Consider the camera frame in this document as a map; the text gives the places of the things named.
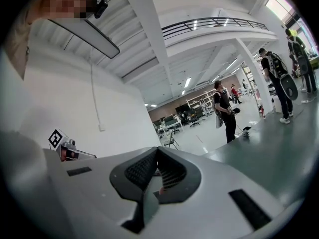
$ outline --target jeans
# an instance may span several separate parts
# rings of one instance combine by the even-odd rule
[[[273,81],[273,84],[276,90],[276,94],[281,103],[281,109],[283,110],[284,118],[287,119],[289,113],[293,111],[293,102],[286,96],[286,93],[284,92],[284,89],[278,79],[276,79],[276,81]]]
[[[310,93],[311,92],[310,82],[313,87],[313,91],[316,91],[317,87],[316,87],[314,71],[308,59],[307,59],[307,65],[308,65],[308,72],[304,74],[304,78],[306,82],[307,92]]]
[[[223,121],[226,126],[226,138],[227,143],[235,140],[235,131],[236,131],[236,119],[235,116],[231,116],[228,114],[222,115]]]

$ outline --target white shelving unit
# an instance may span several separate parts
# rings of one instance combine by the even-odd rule
[[[212,108],[213,105],[212,105],[212,100],[213,100],[213,95],[214,93],[216,92],[215,89],[212,89],[210,91],[205,91],[203,94],[197,96],[197,97],[194,97],[192,99],[189,99],[189,100],[186,100],[189,108],[194,108],[194,106],[196,106],[196,104],[199,105],[199,101],[200,99],[203,99],[205,104],[207,104],[207,106],[209,108]]]

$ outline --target concrete floor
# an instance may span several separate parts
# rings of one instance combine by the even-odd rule
[[[233,166],[267,189],[287,206],[302,198],[319,155],[319,98],[300,94],[290,124],[269,114],[256,124],[250,138],[240,137],[204,156]]]
[[[298,89],[301,79],[296,80]],[[249,139],[240,136],[226,144],[225,126],[215,127],[215,115],[195,128],[174,135],[179,149],[231,165],[268,190],[284,206],[302,199],[317,169],[319,156],[319,94],[299,91],[290,124],[281,124],[282,114],[261,119],[255,100],[245,97],[236,116],[240,128],[259,121]]]

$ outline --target power outlet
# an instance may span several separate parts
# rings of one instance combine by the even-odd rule
[[[104,124],[99,124],[99,130],[100,132],[105,131],[106,127]]]

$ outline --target computer monitor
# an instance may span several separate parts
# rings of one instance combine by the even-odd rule
[[[154,123],[154,125],[156,125],[156,126],[161,125],[161,121],[160,121],[160,120],[154,121],[153,123]]]
[[[165,125],[166,125],[166,126],[172,125],[172,124],[174,124],[174,123],[176,123],[176,122],[177,122],[177,119],[172,119],[172,120],[169,120],[169,121],[165,122]]]
[[[183,113],[184,111],[189,111],[189,106],[188,104],[184,104],[182,106],[176,107],[175,110],[177,113]]]
[[[166,122],[168,122],[170,120],[173,120],[173,119],[174,119],[174,117],[173,117],[173,115],[171,115],[171,116],[168,116],[168,117],[164,118],[164,121],[166,123]]]

